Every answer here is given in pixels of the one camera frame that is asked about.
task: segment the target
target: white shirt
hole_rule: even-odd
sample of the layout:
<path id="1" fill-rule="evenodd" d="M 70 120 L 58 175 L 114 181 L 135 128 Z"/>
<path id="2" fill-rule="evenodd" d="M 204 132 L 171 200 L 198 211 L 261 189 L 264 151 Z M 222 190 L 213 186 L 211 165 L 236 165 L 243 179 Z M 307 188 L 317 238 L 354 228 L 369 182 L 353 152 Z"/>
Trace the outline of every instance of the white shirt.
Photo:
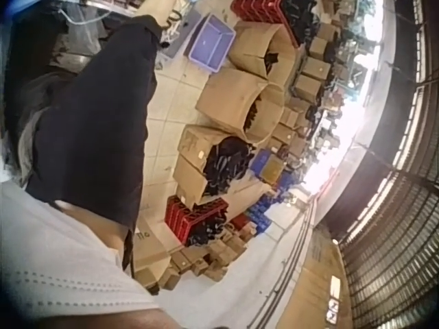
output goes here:
<path id="1" fill-rule="evenodd" d="M 0 235 L 1 283 L 30 319 L 157 308 L 88 227 L 13 182 L 0 186 Z"/>

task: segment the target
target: tiled floor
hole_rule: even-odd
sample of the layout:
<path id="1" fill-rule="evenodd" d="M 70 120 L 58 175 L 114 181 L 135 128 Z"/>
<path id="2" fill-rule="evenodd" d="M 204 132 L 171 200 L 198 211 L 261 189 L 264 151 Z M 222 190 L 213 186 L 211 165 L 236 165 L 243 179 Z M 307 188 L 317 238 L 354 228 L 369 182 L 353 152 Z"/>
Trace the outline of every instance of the tiled floor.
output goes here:
<path id="1" fill-rule="evenodd" d="M 231 3 L 232 0 L 199 0 L 195 7 L 203 15 L 216 14 L 233 27 L 238 18 L 230 11 Z M 158 87 L 148 106 L 149 136 L 145 144 L 141 202 L 143 218 L 147 218 L 151 225 L 163 222 L 167 198 L 176 191 L 177 184 L 172 175 L 185 125 L 209 124 L 209 120 L 195 109 L 209 78 L 208 71 L 190 62 L 180 52 L 162 71 L 157 71 L 156 76 Z M 163 225 L 158 227 L 165 234 L 171 234 Z"/>

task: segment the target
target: dark trousers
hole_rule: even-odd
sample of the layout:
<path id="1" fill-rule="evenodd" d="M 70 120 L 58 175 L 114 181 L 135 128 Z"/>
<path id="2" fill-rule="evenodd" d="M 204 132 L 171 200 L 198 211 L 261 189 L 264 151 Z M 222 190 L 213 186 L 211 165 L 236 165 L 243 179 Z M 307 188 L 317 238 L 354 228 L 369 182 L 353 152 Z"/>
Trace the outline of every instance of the dark trousers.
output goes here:
<path id="1" fill-rule="evenodd" d="M 150 16 L 122 25 L 42 115 L 30 195 L 47 203 L 62 200 L 134 229 L 161 32 Z"/>

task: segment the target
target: cable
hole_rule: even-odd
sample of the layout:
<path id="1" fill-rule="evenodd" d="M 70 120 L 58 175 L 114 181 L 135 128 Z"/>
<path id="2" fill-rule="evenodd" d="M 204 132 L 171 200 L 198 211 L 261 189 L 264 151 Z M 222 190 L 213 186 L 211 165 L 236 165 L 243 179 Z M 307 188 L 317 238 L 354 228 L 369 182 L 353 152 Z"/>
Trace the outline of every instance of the cable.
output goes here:
<path id="1" fill-rule="evenodd" d="M 115 0 L 111 0 L 111 4 L 110 4 L 111 8 L 114 7 L 114 5 L 115 5 Z M 113 11 L 112 11 L 112 10 L 109 10 L 109 11 L 107 11 L 105 14 L 103 14 L 103 15 L 101 15 L 101 16 L 98 16 L 98 17 L 96 17 L 96 18 L 94 18 L 94 19 L 91 19 L 91 20 L 89 20 L 89 21 L 82 21 L 82 22 L 75 22 L 73 19 L 71 19 L 71 18 L 69 17 L 69 15 L 68 15 L 68 14 L 67 14 L 62 8 L 60 8 L 60 9 L 58 10 L 58 12 L 59 12 L 61 15 L 63 15 L 63 16 L 66 18 L 66 20 L 68 20 L 68 22 L 69 22 L 70 24 L 73 24 L 73 25 L 87 25 L 87 24 L 90 24 L 90 23 L 99 22 L 100 20 L 102 20 L 102 19 L 104 19 L 104 18 L 110 16 L 110 14 L 111 14 Z"/>

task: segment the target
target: purple plastic bin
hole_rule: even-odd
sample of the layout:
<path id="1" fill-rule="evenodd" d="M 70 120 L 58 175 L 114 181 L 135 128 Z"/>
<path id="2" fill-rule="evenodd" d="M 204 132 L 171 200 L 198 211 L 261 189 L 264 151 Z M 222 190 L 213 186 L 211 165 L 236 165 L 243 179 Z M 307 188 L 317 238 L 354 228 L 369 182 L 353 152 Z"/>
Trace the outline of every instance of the purple plastic bin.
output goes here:
<path id="1" fill-rule="evenodd" d="M 214 14 L 210 14 L 195 33 L 196 39 L 189 52 L 189 59 L 210 72 L 218 72 L 232 47 L 236 32 Z"/>

